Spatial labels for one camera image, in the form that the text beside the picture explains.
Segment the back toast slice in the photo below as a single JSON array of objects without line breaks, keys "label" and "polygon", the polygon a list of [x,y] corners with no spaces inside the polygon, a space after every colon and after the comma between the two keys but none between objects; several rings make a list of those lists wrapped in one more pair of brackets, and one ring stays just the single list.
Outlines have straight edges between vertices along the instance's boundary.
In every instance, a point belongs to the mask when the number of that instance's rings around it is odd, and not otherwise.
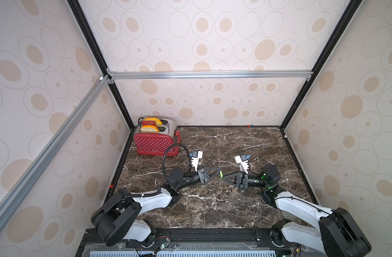
[{"label": "back toast slice", "polygon": [[151,125],[151,126],[156,126],[156,127],[163,125],[163,123],[160,119],[151,118],[151,117],[145,118],[144,120],[141,121],[141,123],[142,123],[142,125]]}]

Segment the left diagonal aluminium bar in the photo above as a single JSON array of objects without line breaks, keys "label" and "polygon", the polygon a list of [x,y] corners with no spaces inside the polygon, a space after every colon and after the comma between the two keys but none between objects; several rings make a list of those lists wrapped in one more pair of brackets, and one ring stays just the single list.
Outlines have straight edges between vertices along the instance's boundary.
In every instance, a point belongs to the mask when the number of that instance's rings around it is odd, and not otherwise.
[{"label": "left diagonal aluminium bar", "polygon": [[110,80],[109,75],[99,78],[0,203],[0,233]]}]

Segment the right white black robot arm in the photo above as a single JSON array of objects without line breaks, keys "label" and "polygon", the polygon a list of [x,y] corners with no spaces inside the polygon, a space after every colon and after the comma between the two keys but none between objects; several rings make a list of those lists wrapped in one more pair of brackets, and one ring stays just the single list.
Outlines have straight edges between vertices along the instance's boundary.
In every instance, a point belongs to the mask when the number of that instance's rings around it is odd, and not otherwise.
[{"label": "right white black robot arm", "polygon": [[242,191],[258,188],[262,202],[307,223],[302,226],[283,219],[274,224],[270,237],[276,247],[297,243],[328,257],[364,257],[371,252],[370,242],[346,209],[329,209],[303,200],[280,187],[280,178],[277,166],[268,164],[258,174],[234,172],[222,180]]}]

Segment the toast slice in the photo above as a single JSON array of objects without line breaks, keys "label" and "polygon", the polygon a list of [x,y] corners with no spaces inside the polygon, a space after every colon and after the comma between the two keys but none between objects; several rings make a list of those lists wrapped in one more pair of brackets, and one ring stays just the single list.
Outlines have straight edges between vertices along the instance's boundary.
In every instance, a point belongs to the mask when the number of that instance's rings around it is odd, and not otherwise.
[{"label": "toast slice", "polygon": [[159,133],[159,129],[154,125],[143,125],[140,127],[141,133]]},{"label": "toast slice", "polygon": [[144,120],[141,121],[141,123],[142,123],[142,125],[151,125],[151,126],[156,126],[156,127],[163,125],[163,123],[160,119],[151,118],[151,117],[145,118]]}]

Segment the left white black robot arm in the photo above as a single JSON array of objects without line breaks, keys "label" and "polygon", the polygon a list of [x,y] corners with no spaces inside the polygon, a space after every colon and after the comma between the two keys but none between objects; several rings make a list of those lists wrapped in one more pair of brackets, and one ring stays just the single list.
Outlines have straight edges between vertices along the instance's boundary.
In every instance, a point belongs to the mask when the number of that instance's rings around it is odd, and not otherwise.
[{"label": "left white black robot arm", "polygon": [[[183,148],[186,152],[188,169],[184,171],[179,166],[167,173],[165,161],[172,148]],[[122,240],[134,240],[149,247],[156,240],[156,230],[146,221],[137,217],[154,209],[173,206],[182,197],[181,189],[193,185],[204,185],[222,174],[219,167],[202,167],[192,170],[192,161],[199,162],[199,156],[194,157],[187,147],[181,143],[169,146],[162,158],[162,173],[166,183],[154,191],[132,193],[122,188],[110,197],[91,218],[91,222],[106,246],[113,246]]]}]

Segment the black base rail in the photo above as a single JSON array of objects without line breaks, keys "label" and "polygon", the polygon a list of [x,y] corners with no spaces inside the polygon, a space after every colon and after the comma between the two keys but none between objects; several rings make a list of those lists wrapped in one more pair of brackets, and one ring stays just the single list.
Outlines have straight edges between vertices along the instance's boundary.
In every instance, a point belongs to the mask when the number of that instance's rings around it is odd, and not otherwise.
[{"label": "black base rail", "polygon": [[315,249],[298,243],[287,243],[284,247],[272,244],[270,228],[253,229],[158,229],[156,241],[150,247],[143,243],[124,239],[113,246],[106,246],[94,229],[88,229],[75,254],[88,257],[93,251],[132,253],[133,256],[150,254],[163,243],[168,243],[159,254],[189,251],[194,253],[210,251],[238,251],[251,255],[254,251],[274,251],[276,257],[323,257]]}]

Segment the red toaster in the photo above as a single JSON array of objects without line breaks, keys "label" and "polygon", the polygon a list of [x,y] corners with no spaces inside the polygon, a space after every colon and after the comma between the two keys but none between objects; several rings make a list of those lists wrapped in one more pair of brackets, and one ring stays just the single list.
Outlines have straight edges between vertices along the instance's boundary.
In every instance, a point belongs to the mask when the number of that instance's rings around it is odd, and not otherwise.
[{"label": "red toaster", "polygon": [[180,131],[177,123],[167,118],[158,118],[163,125],[159,126],[159,133],[141,133],[141,121],[146,117],[138,119],[138,127],[133,139],[137,147],[137,153],[142,155],[163,156],[165,151],[175,143],[181,143]]}]

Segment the horizontal aluminium bar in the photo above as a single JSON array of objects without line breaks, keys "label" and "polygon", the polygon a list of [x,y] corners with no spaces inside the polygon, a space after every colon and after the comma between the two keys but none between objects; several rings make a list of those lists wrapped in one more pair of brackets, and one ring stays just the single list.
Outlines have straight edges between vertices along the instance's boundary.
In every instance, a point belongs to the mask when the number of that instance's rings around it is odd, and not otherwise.
[{"label": "horizontal aluminium bar", "polygon": [[180,72],[114,72],[107,76],[118,79],[241,79],[241,78],[310,78],[311,70],[270,71],[180,71]]}]

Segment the front toast slice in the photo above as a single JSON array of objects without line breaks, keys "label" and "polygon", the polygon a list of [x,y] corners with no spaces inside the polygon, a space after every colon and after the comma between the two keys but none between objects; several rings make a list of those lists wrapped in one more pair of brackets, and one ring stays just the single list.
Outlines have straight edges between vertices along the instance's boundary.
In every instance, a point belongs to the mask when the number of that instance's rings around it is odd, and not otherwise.
[{"label": "front toast slice", "polygon": [[143,125],[140,127],[141,133],[159,133],[159,129],[154,125]]}]

